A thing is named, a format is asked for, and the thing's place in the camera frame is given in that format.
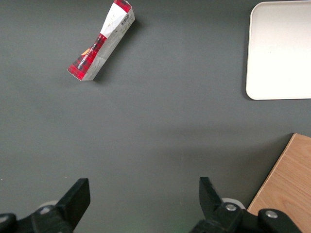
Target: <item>light wood surface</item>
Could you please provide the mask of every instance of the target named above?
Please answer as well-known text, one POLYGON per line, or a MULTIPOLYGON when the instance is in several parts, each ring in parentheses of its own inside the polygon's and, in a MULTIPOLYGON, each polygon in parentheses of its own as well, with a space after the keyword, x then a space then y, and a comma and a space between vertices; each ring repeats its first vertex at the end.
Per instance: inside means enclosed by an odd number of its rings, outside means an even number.
POLYGON ((263 208, 286 213, 303 233, 311 233, 311 138, 295 133, 248 211, 263 208))

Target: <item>metal screw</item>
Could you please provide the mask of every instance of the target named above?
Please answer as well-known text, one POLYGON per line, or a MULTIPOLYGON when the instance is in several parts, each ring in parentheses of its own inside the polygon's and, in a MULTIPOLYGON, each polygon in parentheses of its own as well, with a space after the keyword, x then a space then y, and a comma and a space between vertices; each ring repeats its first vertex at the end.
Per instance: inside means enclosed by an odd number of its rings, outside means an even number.
POLYGON ((44 214, 48 213, 50 210, 51 210, 51 208, 49 206, 45 206, 41 210, 39 210, 39 213, 41 215, 44 215, 44 214))
POLYGON ((9 216, 8 215, 5 215, 3 217, 0 217, 0 223, 4 223, 6 220, 9 219, 9 216))
POLYGON ((233 204, 228 204, 225 206, 225 208, 228 210, 228 211, 236 211, 237 210, 237 207, 233 204))
POLYGON ((270 218, 277 218, 277 214, 276 212, 272 211, 272 210, 267 210, 266 211, 266 215, 270 218))

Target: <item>barcode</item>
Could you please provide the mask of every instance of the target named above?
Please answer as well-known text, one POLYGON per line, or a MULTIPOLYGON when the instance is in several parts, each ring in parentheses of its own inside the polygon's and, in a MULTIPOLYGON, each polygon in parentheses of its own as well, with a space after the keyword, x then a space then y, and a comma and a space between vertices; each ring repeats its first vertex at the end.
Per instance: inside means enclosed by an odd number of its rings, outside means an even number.
POLYGON ((123 26, 125 24, 125 22, 128 20, 130 16, 127 14, 124 18, 124 20, 121 22, 121 25, 123 26))

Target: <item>gray table surface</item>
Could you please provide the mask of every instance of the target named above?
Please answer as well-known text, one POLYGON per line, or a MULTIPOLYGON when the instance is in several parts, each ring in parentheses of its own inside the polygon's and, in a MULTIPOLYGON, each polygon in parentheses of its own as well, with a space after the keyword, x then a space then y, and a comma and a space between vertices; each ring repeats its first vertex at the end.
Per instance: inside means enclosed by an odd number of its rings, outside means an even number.
POLYGON ((67 67, 110 0, 0 1, 0 213, 19 218, 88 177, 77 233, 186 233, 200 176, 248 205, 311 100, 250 100, 259 0, 131 0, 136 22, 93 82, 67 67))

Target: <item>red pattern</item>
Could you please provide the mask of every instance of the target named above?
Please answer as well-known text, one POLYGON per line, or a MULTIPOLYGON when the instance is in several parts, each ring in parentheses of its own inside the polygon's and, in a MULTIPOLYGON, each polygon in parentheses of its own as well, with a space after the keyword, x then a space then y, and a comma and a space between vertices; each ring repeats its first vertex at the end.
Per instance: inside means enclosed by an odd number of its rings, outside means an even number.
POLYGON ((128 13, 131 10, 131 5, 128 4, 125 0, 114 0, 115 4, 117 4, 119 7, 121 7, 126 13, 128 13))
POLYGON ((86 54, 81 54, 81 56, 69 66, 68 71, 79 80, 82 80, 106 39, 104 35, 99 34, 94 45, 89 48, 86 54))

